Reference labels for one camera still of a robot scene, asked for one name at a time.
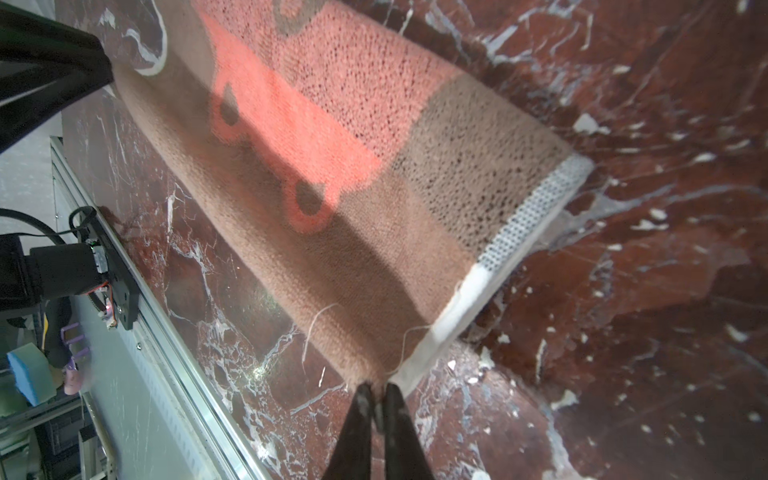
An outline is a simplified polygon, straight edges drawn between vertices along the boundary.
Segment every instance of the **brown knitted patch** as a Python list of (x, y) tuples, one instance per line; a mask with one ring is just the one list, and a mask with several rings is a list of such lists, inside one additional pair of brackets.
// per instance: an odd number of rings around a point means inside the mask
[(392, 169), (479, 256), (570, 153), (557, 135), (464, 74), (429, 99)]

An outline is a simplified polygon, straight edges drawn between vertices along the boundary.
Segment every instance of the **loose thread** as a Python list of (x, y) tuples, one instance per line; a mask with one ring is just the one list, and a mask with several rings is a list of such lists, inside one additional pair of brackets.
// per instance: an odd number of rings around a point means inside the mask
[[(451, 301), (448, 302), (448, 305), (445, 307), (446, 310), (450, 310), (453, 307), (453, 303), (457, 302), (458, 299), (461, 298), (461, 294), (458, 291), (458, 289), (461, 286), (462, 286), (462, 282), (461, 280), (459, 280), (456, 283), (456, 285), (453, 287), (453, 296), (451, 297)], [(397, 373), (397, 371), (400, 370), (400, 367), (402, 366), (402, 363), (405, 360), (403, 357), (406, 355), (406, 337), (408, 336), (408, 334), (411, 333), (413, 330), (428, 329), (428, 328), (432, 328), (432, 325), (412, 326), (411, 328), (407, 329), (405, 333), (402, 334), (402, 349), (400, 350), (400, 363), (397, 364), (397, 367), (394, 370), (385, 372), (384, 375), (392, 375), (393, 373)]]
[(412, 326), (411, 328), (407, 329), (405, 333), (402, 334), (402, 350), (400, 350), (400, 363), (397, 364), (397, 367), (394, 370), (391, 370), (389, 372), (385, 372), (384, 375), (391, 375), (398, 370), (400, 370), (400, 367), (402, 366), (402, 361), (404, 360), (403, 357), (406, 355), (406, 337), (409, 333), (411, 333), (413, 330), (418, 329), (428, 329), (432, 328), (432, 325), (417, 325)]
[(338, 306), (338, 303), (331, 303), (327, 307), (320, 310), (318, 313), (315, 313), (315, 318), (312, 319), (312, 323), (310, 323), (310, 330), (306, 333), (306, 339), (304, 340), (304, 351), (301, 354), (301, 368), (304, 368), (304, 360), (306, 360), (306, 349), (310, 345), (310, 337), (312, 336), (312, 328), (315, 326), (315, 322), (317, 321), (318, 317), (320, 317), (320, 314), (328, 310), (332, 306)]

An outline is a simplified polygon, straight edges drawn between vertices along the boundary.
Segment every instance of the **red marble surface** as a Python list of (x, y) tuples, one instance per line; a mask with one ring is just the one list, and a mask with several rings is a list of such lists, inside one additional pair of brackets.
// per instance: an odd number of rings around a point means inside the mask
[[(437, 478), (762, 478), (768, 5), (347, 3), (598, 166), (409, 398)], [(160, 55), (151, 2), (59, 0), (57, 13), (136, 67)], [(302, 365), (304, 335), (119, 101), (78, 102), (64, 131), (70, 164), (258, 456), (276, 478), (319, 478), (348, 406), (341, 378), (311, 346)]]

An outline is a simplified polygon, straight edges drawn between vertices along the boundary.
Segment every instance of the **blue sponge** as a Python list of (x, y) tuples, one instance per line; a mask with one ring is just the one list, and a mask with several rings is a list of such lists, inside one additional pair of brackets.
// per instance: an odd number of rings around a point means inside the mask
[(8, 352), (8, 363), (16, 378), (16, 388), (32, 406), (38, 406), (56, 396), (48, 359), (33, 343)]

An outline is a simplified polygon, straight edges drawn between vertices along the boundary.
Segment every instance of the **knitted blanket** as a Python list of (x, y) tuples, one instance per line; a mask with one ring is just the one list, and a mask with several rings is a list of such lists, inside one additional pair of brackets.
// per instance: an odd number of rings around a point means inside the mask
[(120, 97), (352, 387), (415, 388), (591, 171), (535, 119), (341, 3), (158, 7), (161, 62), (115, 65)]

